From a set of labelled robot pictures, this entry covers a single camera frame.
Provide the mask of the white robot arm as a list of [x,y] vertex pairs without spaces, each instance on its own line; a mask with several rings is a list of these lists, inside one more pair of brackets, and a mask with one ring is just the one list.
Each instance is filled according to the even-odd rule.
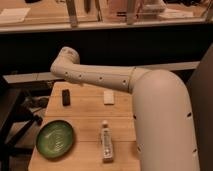
[[82,65],[78,52],[63,47],[50,71],[71,83],[86,83],[132,95],[141,171],[201,171],[190,96],[168,70]]

